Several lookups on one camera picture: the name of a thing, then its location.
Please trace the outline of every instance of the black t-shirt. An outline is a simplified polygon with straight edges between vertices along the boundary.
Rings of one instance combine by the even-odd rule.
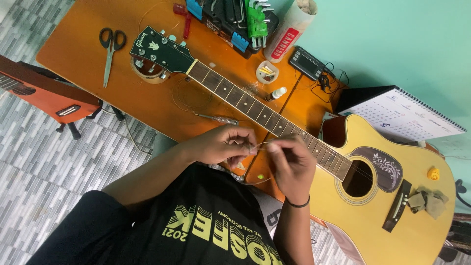
[[[283,264],[250,191],[189,166],[132,225],[109,195],[85,193],[28,264]]]

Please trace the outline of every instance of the black bracelet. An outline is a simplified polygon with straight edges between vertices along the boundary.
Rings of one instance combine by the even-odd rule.
[[[311,200],[311,195],[309,195],[309,197],[308,197],[308,202],[306,202],[306,203],[303,204],[303,205],[296,205],[296,204],[292,204],[292,203],[288,200],[288,198],[286,198],[286,201],[287,201],[291,206],[293,206],[294,208],[303,208],[303,207],[305,207],[305,206],[307,206],[307,205],[309,204],[309,201],[310,201],[310,200]]]

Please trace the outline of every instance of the pickguard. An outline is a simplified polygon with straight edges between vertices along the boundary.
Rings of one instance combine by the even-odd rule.
[[[358,147],[350,154],[362,156],[373,165],[378,176],[378,187],[385,192],[395,191],[402,180],[402,166],[392,156],[372,147]]]

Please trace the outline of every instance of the acoustic guitar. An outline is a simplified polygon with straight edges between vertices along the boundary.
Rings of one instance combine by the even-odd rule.
[[[99,99],[92,94],[39,74],[32,66],[4,56],[0,56],[0,88],[26,100],[63,125],[73,124],[101,108]]]
[[[325,141],[318,140],[149,26],[134,41],[130,54],[171,73],[187,74],[275,136],[298,134],[317,159],[310,212],[326,222],[343,252],[357,264],[433,263],[455,207],[453,175],[440,156],[392,143],[358,115],[324,122]],[[438,180],[427,177],[433,169],[439,170]],[[419,186],[450,198],[437,220],[426,211],[413,214],[407,205]],[[271,264],[266,259],[263,264]]]

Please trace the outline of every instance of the blue clip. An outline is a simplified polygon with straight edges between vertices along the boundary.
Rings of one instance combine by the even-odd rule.
[[[187,0],[187,9],[199,20],[203,18],[203,8],[196,0]]]
[[[247,46],[249,46],[249,42],[246,41],[244,38],[242,38],[242,36],[237,34],[236,32],[232,34],[231,42],[234,46],[239,48],[239,50],[241,50],[242,52],[245,52],[245,50],[247,49]]]

